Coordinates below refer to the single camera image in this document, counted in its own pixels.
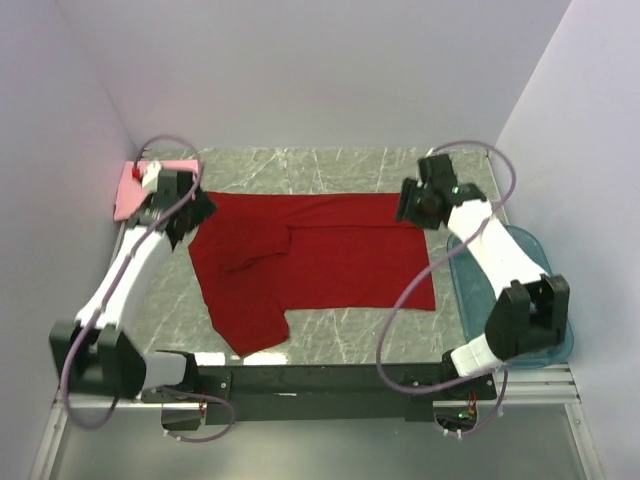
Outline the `red t shirt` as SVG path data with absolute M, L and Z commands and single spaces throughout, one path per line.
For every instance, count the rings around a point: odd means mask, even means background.
M 390 308 L 429 264 L 395 193 L 209 195 L 188 251 L 213 329 L 239 356 L 277 346 L 289 310 Z

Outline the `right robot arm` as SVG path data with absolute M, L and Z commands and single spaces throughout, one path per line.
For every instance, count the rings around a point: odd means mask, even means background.
M 419 176 L 402 183 L 396 220 L 422 229 L 445 226 L 458 238 L 488 280 L 495 301 L 483 330 L 447 352 L 439 383 L 456 386 L 528 354 L 560 347 L 569 330 L 570 287 L 534 262 L 496 218 L 492 204 L 474 183 L 462 183 L 446 154 L 418 161 Z

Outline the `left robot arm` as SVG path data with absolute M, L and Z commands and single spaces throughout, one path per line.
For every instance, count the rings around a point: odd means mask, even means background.
M 215 210 L 189 170 L 153 163 L 141 181 L 142 200 L 125 215 L 124 235 L 100 286 L 72 321 L 59 321 L 50 348 L 65 394 L 133 399 L 175 386 L 195 361 L 184 352 L 141 353 L 127 331 L 155 277 L 176 245 Z

